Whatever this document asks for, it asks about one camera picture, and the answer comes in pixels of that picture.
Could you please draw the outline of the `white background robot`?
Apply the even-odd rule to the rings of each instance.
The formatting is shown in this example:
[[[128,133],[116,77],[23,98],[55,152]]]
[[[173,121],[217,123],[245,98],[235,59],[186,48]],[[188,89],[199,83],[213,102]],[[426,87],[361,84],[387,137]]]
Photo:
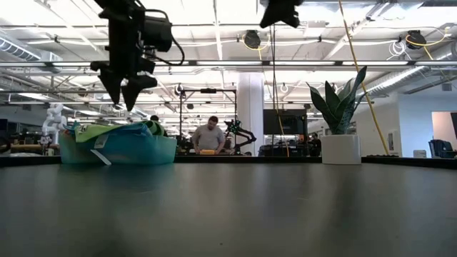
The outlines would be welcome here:
[[[62,115],[63,110],[63,104],[51,104],[46,111],[46,119],[42,124],[39,140],[45,156],[53,156],[59,147],[59,133],[67,125],[67,118]]]

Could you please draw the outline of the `white building pillar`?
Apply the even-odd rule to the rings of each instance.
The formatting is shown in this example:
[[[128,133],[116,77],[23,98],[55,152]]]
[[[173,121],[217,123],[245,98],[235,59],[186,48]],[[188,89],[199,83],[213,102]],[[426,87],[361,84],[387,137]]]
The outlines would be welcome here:
[[[242,128],[254,134],[256,141],[243,146],[254,156],[263,145],[263,98],[264,79],[262,73],[243,72],[238,75],[237,115]]]

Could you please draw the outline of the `green microfiber towel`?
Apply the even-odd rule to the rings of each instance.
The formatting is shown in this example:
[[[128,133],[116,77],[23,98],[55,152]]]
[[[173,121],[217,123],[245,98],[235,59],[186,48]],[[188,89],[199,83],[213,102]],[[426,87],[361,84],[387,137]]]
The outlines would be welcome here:
[[[75,135],[77,143],[89,141],[103,134],[115,133],[144,133],[152,136],[165,136],[163,126],[157,121],[141,121],[126,125],[105,126],[99,124],[77,124],[69,128]]]

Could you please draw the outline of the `bright blue microfiber towel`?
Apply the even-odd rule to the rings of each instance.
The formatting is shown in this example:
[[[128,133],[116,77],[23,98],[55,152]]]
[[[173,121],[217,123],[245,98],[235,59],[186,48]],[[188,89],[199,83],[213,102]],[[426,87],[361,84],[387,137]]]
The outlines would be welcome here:
[[[127,125],[106,126],[100,124],[78,124],[65,126],[64,133],[75,137],[77,142],[85,142],[101,134],[111,132],[126,133],[149,133],[149,128],[143,123],[133,123]]]

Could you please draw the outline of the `silver ceiling air duct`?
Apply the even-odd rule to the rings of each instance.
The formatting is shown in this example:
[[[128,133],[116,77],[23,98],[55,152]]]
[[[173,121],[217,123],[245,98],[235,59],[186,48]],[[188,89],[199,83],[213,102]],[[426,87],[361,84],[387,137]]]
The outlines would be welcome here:
[[[39,61],[41,56],[15,43],[12,39],[0,36],[0,51],[25,61]]]
[[[370,97],[383,96],[407,86],[417,79],[426,79],[440,69],[457,68],[457,40],[439,48],[432,53],[433,60],[413,60],[411,68],[394,71],[367,84]]]

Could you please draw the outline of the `dark blue office chair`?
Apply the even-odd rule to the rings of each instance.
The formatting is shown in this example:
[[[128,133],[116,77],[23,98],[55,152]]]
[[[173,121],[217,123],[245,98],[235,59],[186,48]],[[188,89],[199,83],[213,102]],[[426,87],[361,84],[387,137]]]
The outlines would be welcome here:
[[[432,158],[457,158],[457,151],[453,150],[449,141],[432,139],[428,144]]]

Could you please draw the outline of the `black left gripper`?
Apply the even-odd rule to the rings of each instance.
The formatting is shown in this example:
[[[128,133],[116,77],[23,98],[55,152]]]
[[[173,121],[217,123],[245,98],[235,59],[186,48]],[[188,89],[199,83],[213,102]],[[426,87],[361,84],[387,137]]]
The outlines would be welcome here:
[[[111,53],[109,62],[92,61],[90,69],[98,71],[98,78],[107,90],[114,104],[120,101],[122,92],[126,109],[131,111],[142,90],[157,86],[157,80],[147,75],[135,76],[138,72],[153,73],[156,64],[138,54]],[[131,77],[121,87],[123,77]]]

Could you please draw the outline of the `green plant in white pot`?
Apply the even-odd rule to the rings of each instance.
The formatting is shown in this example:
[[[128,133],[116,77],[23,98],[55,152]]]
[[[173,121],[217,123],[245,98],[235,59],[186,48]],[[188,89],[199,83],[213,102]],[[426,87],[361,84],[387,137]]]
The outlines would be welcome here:
[[[366,77],[364,66],[355,79],[349,80],[340,93],[336,93],[329,82],[325,83],[325,95],[310,86],[310,95],[314,107],[331,131],[331,135],[321,138],[321,158],[324,164],[359,165],[361,163],[361,140],[347,130],[354,112],[361,102],[356,96],[358,87]]]

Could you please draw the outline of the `black background frame rig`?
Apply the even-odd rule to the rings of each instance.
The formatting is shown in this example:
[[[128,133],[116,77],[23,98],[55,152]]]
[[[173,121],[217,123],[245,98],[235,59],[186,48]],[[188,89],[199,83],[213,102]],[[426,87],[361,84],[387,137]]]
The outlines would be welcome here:
[[[181,143],[183,141],[183,132],[182,132],[182,114],[183,114],[183,94],[186,92],[191,92],[191,94],[186,98],[189,100],[191,96],[195,92],[199,92],[201,94],[216,94],[216,93],[222,93],[226,98],[228,98],[233,104],[234,104],[234,114],[233,118],[236,121],[237,120],[237,90],[236,89],[212,89],[212,88],[203,88],[203,89],[182,89],[180,90],[179,94],[179,139],[178,142]],[[234,94],[234,100],[230,99],[227,95],[227,92],[231,92]]]

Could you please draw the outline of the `teal plastic tray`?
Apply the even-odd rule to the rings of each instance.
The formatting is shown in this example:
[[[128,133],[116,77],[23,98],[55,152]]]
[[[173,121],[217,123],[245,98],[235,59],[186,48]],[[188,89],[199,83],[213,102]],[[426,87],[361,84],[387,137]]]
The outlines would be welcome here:
[[[111,164],[154,166],[174,162],[177,147],[174,138],[144,133],[111,132],[107,135],[108,141],[99,151]],[[104,164],[91,152],[96,138],[77,143],[74,136],[62,131],[59,136],[61,161],[65,164]]]

